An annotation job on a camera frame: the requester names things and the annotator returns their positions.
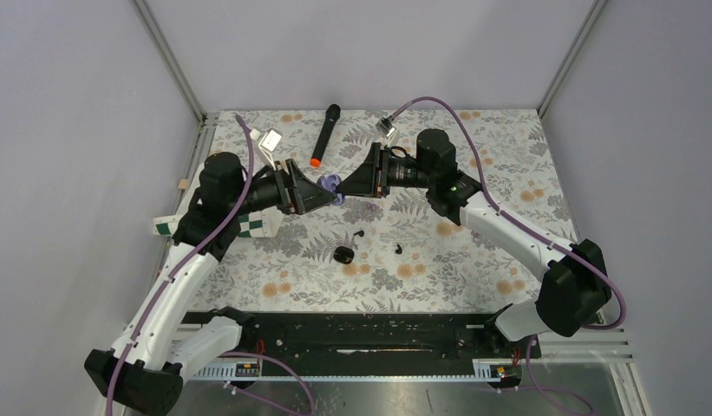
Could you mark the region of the purple earbud charging case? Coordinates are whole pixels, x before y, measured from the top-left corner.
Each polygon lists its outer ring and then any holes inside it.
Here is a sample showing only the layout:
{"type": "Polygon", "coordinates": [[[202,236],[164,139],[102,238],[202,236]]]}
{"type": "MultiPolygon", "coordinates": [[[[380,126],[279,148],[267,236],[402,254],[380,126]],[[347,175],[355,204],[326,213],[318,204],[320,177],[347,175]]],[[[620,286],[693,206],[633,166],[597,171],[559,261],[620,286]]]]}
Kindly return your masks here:
{"type": "Polygon", "coordinates": [[[325,190],[333,193],[335,199],[331,202],[332,206],[343,205],[345,197],[342,193],[338,191],[338,186],[341,184],[342,179],[337,174],[323,175],[317,179],[317,183],[325,190]]]}

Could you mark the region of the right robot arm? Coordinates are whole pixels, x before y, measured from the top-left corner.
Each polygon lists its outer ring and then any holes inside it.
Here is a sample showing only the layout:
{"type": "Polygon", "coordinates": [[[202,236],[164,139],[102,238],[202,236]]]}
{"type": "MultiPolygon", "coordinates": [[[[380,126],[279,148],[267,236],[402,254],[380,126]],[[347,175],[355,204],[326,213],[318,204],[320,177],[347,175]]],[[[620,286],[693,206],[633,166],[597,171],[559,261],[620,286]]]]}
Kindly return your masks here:
{"type": "Polygon", "coordinates": [[[529,335],[572,337],[611,299],[600,247],[589,239],[573,243],[555,237],[523,223],[515,212],[492,205],[481,182],[458,167],[446,132],[420,132],[415,156],[374,144],[336,190],[344,196],[384,198],[393,187],[425,190],[439,216],[489,239],[539,280],[535,298],[508,305],[492,318],[485,343],[493,355],[508,356],[529,335]]]}

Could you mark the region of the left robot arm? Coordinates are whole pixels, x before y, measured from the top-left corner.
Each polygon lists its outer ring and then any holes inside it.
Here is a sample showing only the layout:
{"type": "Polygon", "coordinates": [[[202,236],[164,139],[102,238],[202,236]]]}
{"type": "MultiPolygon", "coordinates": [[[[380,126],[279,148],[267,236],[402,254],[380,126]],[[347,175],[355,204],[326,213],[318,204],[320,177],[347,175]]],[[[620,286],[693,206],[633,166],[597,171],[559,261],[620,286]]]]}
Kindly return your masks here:
{"type": "Polygon", "coordinates": [[[173,336],[199,287],[238,237],[240,217],[271,207],[302,215],[336,198],[291,159],[257,175],[236,154],[217,153],[205,160],[198,179],[167,260],[140,309],[110,348],[92,350],[84,362],[106,399],[107,413],[119,403],[146,415],[166,415],[184,385],[208,363],[230,350],[237,356],[251,353],[257,334],[246,326],[246,314],[231,309],[178,345],[173,336]]]}

